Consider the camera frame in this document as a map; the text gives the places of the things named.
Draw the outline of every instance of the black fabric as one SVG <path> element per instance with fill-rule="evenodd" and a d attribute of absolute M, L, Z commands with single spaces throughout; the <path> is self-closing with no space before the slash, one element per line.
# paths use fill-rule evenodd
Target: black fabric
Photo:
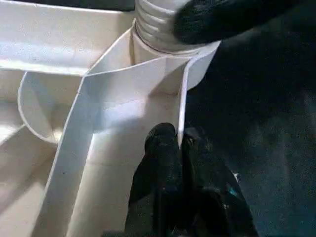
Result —
<path fill-rule="evenodd" d="M 223 40 L 283 14 L 302 0 L 191 0 L 175 20 L 175 36 L 196 44 Z"/>

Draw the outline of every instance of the white plastic part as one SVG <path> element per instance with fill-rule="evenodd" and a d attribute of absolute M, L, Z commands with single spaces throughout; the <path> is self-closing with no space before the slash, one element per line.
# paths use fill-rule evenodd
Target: white plastic part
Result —
<path fill-rule="evenodd" d="M 0 236 L 26 237 L 32 232 L 32 223 L 38 214 L 52 161 L 53 156 L 34 170 L 10 196 L 7 205 L 1 207 Z"/>
<path fill-rule="evenodd" d="M 134 34 L 123 34 L 81 83 L 33 237 L 122 231 L 150 129 L 170 122 L 181 144 L 188 84 L 203 78 L 219 42 L 181 57 L 157 52 Z"/>
<path fill-rule="evenodd" d="M 0 69 L 0 143 L 23 124 L 17 105 L 22 71 Z"/>
<path fill-rule="evenodd" d="M 0 144 L 0 209 L 12 201 L 14 191 L 47 158 L 52 158 L 55 146 L 34 136 L 23 125 Z"/>
<path fill-rule="evenodd" d="M 0 67 L 84 75 L 134 13 L 0 0 Z"/>
<path fill-rule="evenodd" d="M 18 94 L 24 123 L 40 139 L 58 143 L 81 77 L 25 73 Z"/>
<path fill-rule="evenodd" d="M 172 54 L 161 52 L 174 40 L 166 22 L 175 12 L 162 7 L 153 8 L 155 16 L 137 12 L 150 32 L 139 34 L 140 24 L 128 30 L 133 13 L 0 0 L 1 16 L 10 22 L 0 25 L 0 67 L 27 71 L 23 80 L 21 71 L 0 71 L 6 108 L 0 125 L 19 120 L 0 145 L 0 236 L 123 230 L 147 133 L 171 122 L 181 144 L 187 90 L 201 81 L 219 45 L 175 42 Z M 164 37 L 149 41 L 158 50 L 145 40 L 156 37 L 156 29 Z"/>
<path fill-rule="evenodd" d="M 152 5 L 170 11 L 177 11 L 183 7 L 189 0 L 144 0 Z"/>
<path fill-rule="evenodd" d="M 150 47 L 170 54 L 192 54 L 204 45 L 186 45 L 173 36 L 174 17 L 188 0 L 136 0 L 136 29 Z"/>

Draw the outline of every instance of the white plastic tray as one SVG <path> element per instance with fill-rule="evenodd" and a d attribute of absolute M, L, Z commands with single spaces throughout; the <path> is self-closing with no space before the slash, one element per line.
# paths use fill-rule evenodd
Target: white plastic tray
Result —
<path fill-rule="evenodd" d="M 0 15 L 0 236 L 123 230 L 147 133 L 171 122 L 181 144 L 187 90 L 219 42 L 173 56 L 132 13 L 0 1 Z"/>

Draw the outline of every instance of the dark background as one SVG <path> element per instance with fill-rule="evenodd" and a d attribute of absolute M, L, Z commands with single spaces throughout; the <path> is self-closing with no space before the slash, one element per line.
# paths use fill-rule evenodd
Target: dark background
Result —
<path fill-rule="evenodd" d="M 132 0 L 31 2 L 134 8 Z M 315 12 L 310 0 L 223 41 L 188 94 L 186 126 L 202 127 L 239 174 L 262 236 L 316 234 Z"/>

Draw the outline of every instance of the gloved hand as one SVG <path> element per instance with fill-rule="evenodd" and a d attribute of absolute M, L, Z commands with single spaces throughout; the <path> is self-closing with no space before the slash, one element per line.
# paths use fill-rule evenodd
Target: gloved hand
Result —
<path fill-rule="evenodd" d="M 180 151 L 173 125 L 149 133 L 130 192 L 126 234 L 257 236 L 236 178 L 196 129 Z"/>
<path fill-rule="evenodd" d="M 235 36 L 304 0 L 191 0 L 176 16 L 174 34 L 188 44 Z"/>

